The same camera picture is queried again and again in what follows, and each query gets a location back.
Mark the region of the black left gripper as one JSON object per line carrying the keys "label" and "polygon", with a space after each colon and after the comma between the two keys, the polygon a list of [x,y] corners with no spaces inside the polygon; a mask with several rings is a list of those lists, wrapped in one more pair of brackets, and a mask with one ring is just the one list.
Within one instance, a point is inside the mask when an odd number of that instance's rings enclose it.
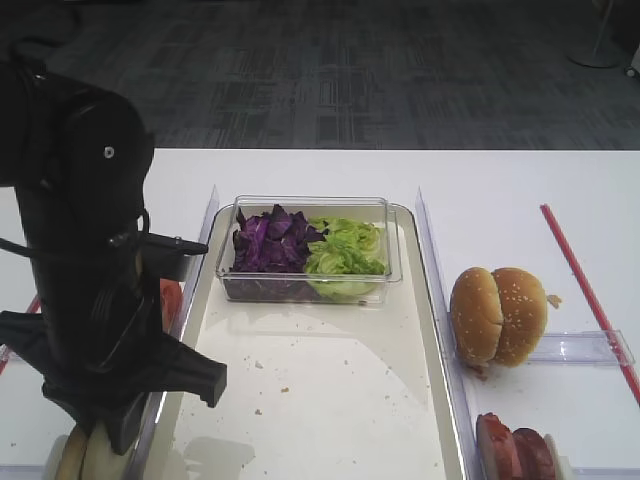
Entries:
{"label": "black left gripper", "polygon": [[[43,394],[88,430],[104,422],[111,448],[123,455],[137,438],[149,394],[135,364],[145,335],[162,327],[160,278],[31,264],[43,308],[41,327],[16,354],[42,374]],[[176,339],[164,346],[164,390],[197,395],[215,407],[227,386],[227,365]]]}

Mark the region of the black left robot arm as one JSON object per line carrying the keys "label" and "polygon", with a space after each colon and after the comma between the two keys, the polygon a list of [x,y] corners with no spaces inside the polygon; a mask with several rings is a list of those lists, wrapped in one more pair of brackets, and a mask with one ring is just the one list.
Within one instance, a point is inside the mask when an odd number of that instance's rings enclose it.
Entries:
{"label": "black left robot arm", "polygon": [[12,55],[1,65],[1,183],[14,190],[40,312],[3,311],[1,341],[83,429],[124,453],[147,396],[167,388],[162,267],[143,184],[154,139],[124,97]]}

